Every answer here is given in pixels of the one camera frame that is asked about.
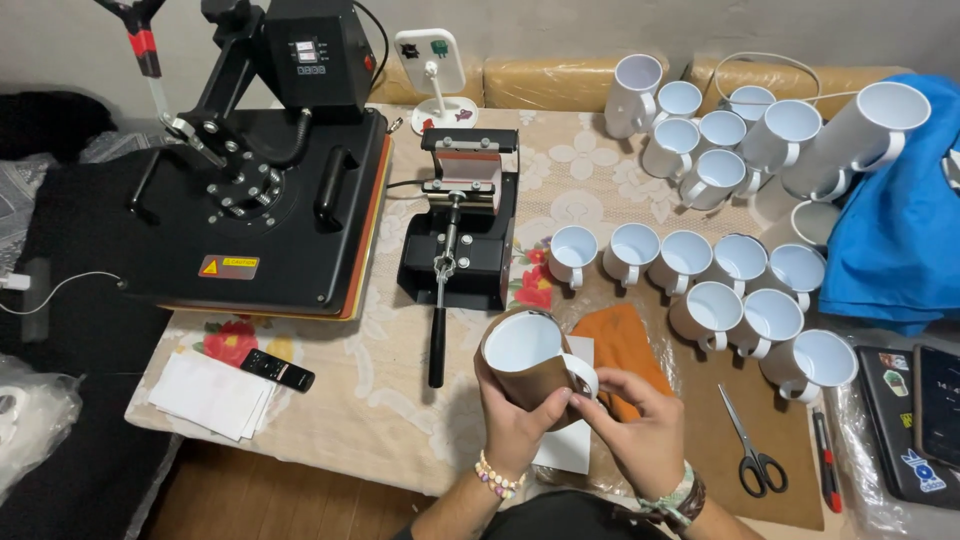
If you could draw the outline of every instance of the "wooden floor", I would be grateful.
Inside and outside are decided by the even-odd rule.
[[[187,440],[140,538],[382,540],[433,501],[379,483]]]

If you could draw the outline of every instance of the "orange cloth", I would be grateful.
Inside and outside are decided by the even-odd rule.
[[[570,335],[593,338],[594,367],[632,371],[653,384],[661,394],[674,395],[650,348],[643,321],[630,304],[619,304],[586,315]],[[627,423],[640,417],[635,406],[609,392],[600,392],[597,397],[620,422]]]

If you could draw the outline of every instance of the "wall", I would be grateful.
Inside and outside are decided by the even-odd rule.
[[[266,7],[268,0],[253,0]],[[491,56],[600,56],[662,51],[674,76],[694,52],[785,54],[809,64],[898,64],[960,79],[956,0],[366,0],[388,35],[444,27],[461,52]],[[376,28],[365,20],[375,50]],[[154,19],[173,110],[196,103],[218,54],[199,0],[167,0]],[[69,86],[128,119],[153,101],[116,17],[92,0],[4,0],[0,90]],[[243,104],[262,107],[257,84]]]

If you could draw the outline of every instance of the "blue fabric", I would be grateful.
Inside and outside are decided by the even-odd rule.
[[[915,335],[931,321],[960,317],[960,197],[941,168],[948,149],[960,146],[960,86],[934,75],[885,81],[922,92],[932,113],[897,160],[864,176],[840,214],[820,310]]]

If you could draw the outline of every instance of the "person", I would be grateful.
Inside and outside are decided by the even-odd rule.
[[[661,540],[669,538],[650,520],[618,504],[588,493],[565,490],[535,497],[497,513],[512,496],[513,482],[533,463],[540,441],[570,405],[607,443],[624,478],[633,486],[641,509],[660,502],[663,511],[644,517],[678,516],[666,520],[689,540],[763,540],[704,493],[699,477],[691,481],[684,461],[684,404],[664,396],[640,376],[598,368],[600,389],[634,404],[642,418],[620,424],[595,401],[569,388],[553,392],[527,412],[504,396],[490,368],[474,362],[487,427],[487,443],[474,470],[460,475],[453,486],[395,540]],[[501,477],[501,483],[484,475]]]

